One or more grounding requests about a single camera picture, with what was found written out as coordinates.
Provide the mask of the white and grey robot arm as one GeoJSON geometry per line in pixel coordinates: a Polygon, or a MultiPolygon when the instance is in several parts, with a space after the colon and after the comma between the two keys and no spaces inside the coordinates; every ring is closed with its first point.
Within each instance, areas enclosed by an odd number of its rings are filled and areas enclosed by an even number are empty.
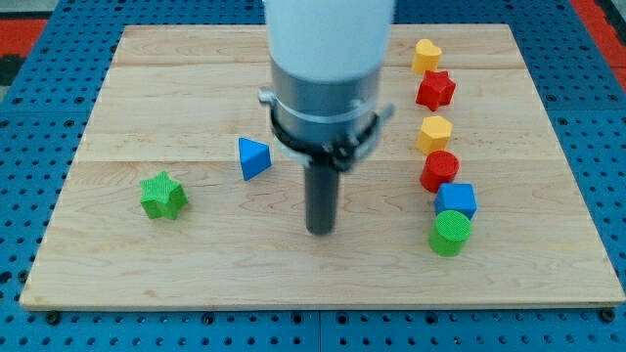
{"type": "Polygon", "coordinates": [[[306,165],[347,171],[376,145],[393,0],[265,0],[276,138],[306,165]]]}

